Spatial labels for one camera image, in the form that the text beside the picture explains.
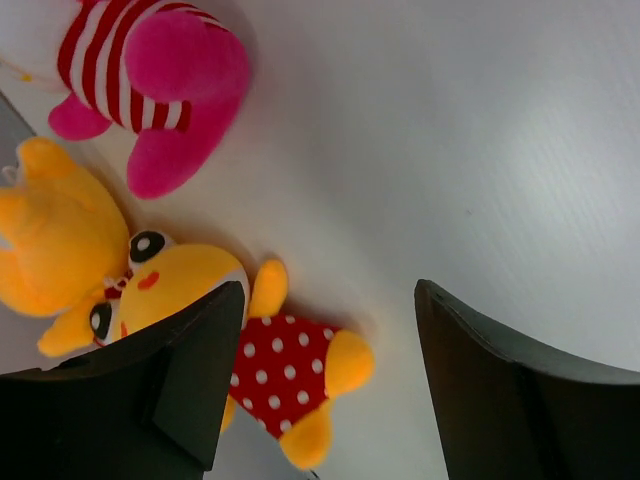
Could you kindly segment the orange plush polka dress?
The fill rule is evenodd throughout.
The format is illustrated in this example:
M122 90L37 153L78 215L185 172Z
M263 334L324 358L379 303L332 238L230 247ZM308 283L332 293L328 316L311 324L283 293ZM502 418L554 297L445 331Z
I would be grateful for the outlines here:
M222 425L249 413L300 470L322 464L332 444L336 398L373 375L374 354L357 333L283 311L284 263L271 258L253 281L232 253L213 245L174 244L145 230L129 242L129 270L60 315L38 342L59 357L91 343L107 346L159 322L228 281L245 292L245 313Z

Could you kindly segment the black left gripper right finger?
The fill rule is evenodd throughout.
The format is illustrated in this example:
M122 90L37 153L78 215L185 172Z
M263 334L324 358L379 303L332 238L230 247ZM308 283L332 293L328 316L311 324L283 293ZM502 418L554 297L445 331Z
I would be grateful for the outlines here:
M638 478L638 372L535 340L432 281L414 299L449 478Z

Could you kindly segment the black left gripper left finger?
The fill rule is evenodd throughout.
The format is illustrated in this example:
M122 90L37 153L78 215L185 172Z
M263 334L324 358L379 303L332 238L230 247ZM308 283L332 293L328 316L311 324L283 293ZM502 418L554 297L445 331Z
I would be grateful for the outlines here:
M50 370L1 378L5 479L200 479L211 470L245 313L229 281Z

